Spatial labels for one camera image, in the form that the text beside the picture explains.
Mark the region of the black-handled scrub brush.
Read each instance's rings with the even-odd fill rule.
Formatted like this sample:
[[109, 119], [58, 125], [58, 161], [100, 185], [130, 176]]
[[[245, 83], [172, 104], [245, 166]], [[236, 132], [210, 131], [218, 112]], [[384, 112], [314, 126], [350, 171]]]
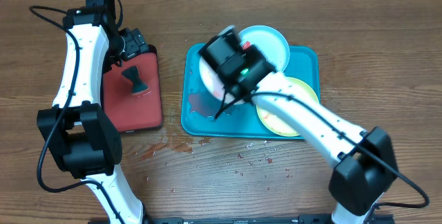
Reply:
[[145, 95], [148, 92], [148, 86], [142, 81], [136, 66], [125, 69], [121, 74], [132, 83], [131, 93], [133, 96]]

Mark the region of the white plate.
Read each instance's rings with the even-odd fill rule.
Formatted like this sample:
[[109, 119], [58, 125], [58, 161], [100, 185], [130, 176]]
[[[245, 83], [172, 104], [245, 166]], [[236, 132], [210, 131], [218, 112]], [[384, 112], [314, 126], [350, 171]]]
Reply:
[[227, 26], [198, 51], [200, 56], [200, 77], [207, 91], [217, 100], [231, 102], [235, 96], [231, 93], [233, 81], [239, 77], [239, 69], [245, 54], [241, 47], [241, 38], [234, 25]]

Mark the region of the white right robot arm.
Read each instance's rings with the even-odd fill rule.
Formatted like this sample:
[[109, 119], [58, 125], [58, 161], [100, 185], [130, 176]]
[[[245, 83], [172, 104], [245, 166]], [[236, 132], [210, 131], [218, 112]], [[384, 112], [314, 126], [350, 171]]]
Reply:
[[333, 223], [365, 223], [396, 179], [389, 135], [366, 131], [313, 101], [290, 82], [281, 66], [291, 59], [285, 39], [239, 37], [233, 30], [199, 50], [214, 81], [222, 83], [222, 108], [250, 102], [280, 118], [309, 142], [333, 169], [329, 191], [337, 202]]

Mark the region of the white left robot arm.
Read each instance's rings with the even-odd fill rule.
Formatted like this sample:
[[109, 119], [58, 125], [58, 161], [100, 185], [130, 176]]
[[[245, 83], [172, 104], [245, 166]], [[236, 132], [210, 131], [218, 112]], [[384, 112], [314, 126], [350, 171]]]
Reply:
[[121, 136], [105, 114], [103, 77], [155, 47], [138, 29], [121, 29], [120, 0], [86, 0], [63, 11], [61, 23], [48, 23], [66, 34], [66, 62], [58, 93], [49, 109], [37, 113], [44, 146], [37, 182], [60, 193], [87, 185], [109, 223], [150, 223], [146, 208], [133, 193], [121, 167]]

